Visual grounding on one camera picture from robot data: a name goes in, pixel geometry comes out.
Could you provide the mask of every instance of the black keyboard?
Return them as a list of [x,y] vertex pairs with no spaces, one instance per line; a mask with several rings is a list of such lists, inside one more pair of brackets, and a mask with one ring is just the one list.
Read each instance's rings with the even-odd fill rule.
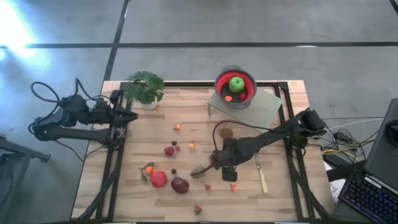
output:
[[354,172],[338,199],[375,223],[398,224],[398,196]]

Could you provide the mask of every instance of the fork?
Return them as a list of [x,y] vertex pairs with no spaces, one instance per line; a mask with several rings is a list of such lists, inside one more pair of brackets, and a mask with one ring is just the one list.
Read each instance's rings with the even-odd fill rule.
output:
[[257,154],[255,154],[254,158],[256,160],[257,170],[259,170],[259,174],[260,174],[262,191],[266,194],[266,193],[268,193],[268,188],[267,188],[266,180],[264,178],[264,174],[262,174],[261,163],[260,163],[260,160],[259,160],[259,156]]

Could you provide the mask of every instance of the black metal frame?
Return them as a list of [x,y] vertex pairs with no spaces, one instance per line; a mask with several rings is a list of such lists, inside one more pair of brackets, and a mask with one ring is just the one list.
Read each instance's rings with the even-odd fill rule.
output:
[[[282,90],[285,95],[289,119],[294,117],[293,106],[292,106],[292,102],[290,99],[289,87],[288,87],[287,82],[259,82],[259,83],[257,83],[257,85],[273,87],[274,91],[275,91],[275,95],[278,96],[279,98],[281,97],[281,90]],[[122,82],[120,84],[119,89],[125,90],[127,86],[128,86],[128,82]],[[214,86],[214,82],[165,82],[165,86]],[[128,103],[126,108],[130,108],[130,106],[131,106],[131,104]],[[281,106],[279,108],[278,114],[279,114],[280,122],[281,123],[286,122],[283,106]],[[93,222],[101,222],[101,221],[102,222],[112,222],[113,221],[114,207],[116,204],[116,197],[117,197],[117,192],[118,192],[119,176],[120,176],[120,171],[121,171],[121,165],[123,162],[123,151],[124,151],[125,140],[126,140],[126,138],[123,139],[123,143],[118,148],[119,152],[118,152],[118,155],[116,158],[116,163],[115,163],[114,169],[112,171],[112,174],[110,176],[109,176],[109,173],[111,172],[111,161],[112,161],[113,154],[114,154],[113,152],[115,149],[110,149],[106,156],[106,162],[105,162],[101,186],[104,187],[105,185],[109,184],[109,180],[111,180],[111,182],[112,182],[111,198],[109,200],[109,209],[108,209],[107,217],[102,217],[103,204],[104,204],[104,201],[102,199],[100,201],[99,205],[97,206],[95,219],[71,220],[71,222],[79,221],[80,223],[84,223],[84,222],[93,223]],[[284,140],[284,145],[285,145],[287,165],[289,168],[289,175],[290,175],[290,181],[292,184],[292,192],[293,192],[293,198],[294,198],[294,204],[295,204],[298,222],[347,223],[344,221],[328,219],[331,217],[331,215],[327,214],[327,212],[319,204],[319,202],[316,200],[315,196],[311,193],[311,191],[309,189],[307,173],[305,170],[302,152],[297,151],[297,158],[293,157],[293,154],[292,154],[293,149],[292,149],[291,145],[289,144],[288,140],[286,140],[286,139]],[[298,172],[294,165],[293,158],[297,159]],[[304,217],[302,206],[300,203],[299,188],[297,187],[297,185],[301,186],[302,190],[305,192],[304,198],[305,198],[306,206],[308,208],[308,218]],[[317,219],[315,217],[314,208],[319,209],[320,207],[322,208],[321,212],[319,212],[319,210],[318,210],[318,212],[319,212],[320,216],[325,219]]]

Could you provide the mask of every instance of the concrete floor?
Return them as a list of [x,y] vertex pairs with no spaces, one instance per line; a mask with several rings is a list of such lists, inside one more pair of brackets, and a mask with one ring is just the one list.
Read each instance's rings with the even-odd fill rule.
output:
[[[97,95],[111,52],[16,47],[112,43],[123,2],[0,1],[0,45],[11,47],[0,49],[0,133],[52,155],[48,163],[32,160],[9,223],[68,220],[81,172],[81,162],[68,149],[36,140],[27,131],[34,118],[53,107],[33,96],[30,84],[42,81],[67,96],[78,77],[89,94]],[[388,0],[133,0],[121,43],[387,42],[398,41],[397,22]],[[165,80],[213,80],[225,65],[235,64],[258,80],[305,80],[311,107],[332,127],[384,116],[398,96],[396,58],[398,47],[119,49],[110,80],[124,80],[137,70]],[[39,93],[52,97],[45,90]],[[346,129],[361,140],[380,123]],[[80,156],[88,144],[61,142]]]

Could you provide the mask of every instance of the wooden tabletop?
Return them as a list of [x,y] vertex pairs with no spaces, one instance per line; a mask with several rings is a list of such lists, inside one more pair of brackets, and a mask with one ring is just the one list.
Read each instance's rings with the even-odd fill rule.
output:
[[[307,92],[301,80],[287,81],[294,113],[309,107]],[[103,95],[110,95],[119,89],[120,82],[105,82]],[[272,88],[260,87],[275,94]],[[128,126],[126,146],[116,199],[114,221],[125,222],[254,222],[254,221],[294,221],[296,213],[282,141],[264,147],[259,158],[268,186],[268,194],[262,193],[259,173],[254,159],[237,167],[237,192],[230,191],[228,182],[221,179],[221,170],[209,170],[201,179],[192,179],[190,173],[196,166],[207,166],[208,156],[214,145],[211,132],[214,125],[231,119],[220,111],[211,116],[207,113],[207,101],[214,93],[212,87],[167,87],[164,98],[152,111],[142,110],[134,103],[132,110],[139,119]],[[287,114],[285,98],[283,107]],[[176,124],[182,124],[181,131],[174,131]],[[275,116],[271,128],[280,125]],[[257,136],[259,132],[238,124],[225,124],[234,131],[234,138]],[[177,141],[181,151],[172,157],[164,154],[164,148]],[[194,141],[197,148],[190,151],[188,145]],[[216,132],[216,142],[222,147],[222,139]],[[96,149],[97,142],[91,142],[88,152]],[[331,197],[325,167],[319,147],[309,146],[304,157],[310,188],[319,202],[330,213],[334,204]],[[103,175],[106,150],[92,153],[85,161],[76,196],[72,217],[77,217],[91,203],[98,193]],[[174,178],[171,169],[177,170],[177,176],[186,179],[190,188],[186,194],[177,194],[170,184],[155,189],[141,180],[139,167],[155,162],[155,170],[163,170],[169,179]],[[211,185],[211,191],[205,185]],[[303,208],[305,200],[300,194]],[[195,205],[203,208],[203,214],[195,215]],[[108,201],[104,204],[104,215],[108,211]]]

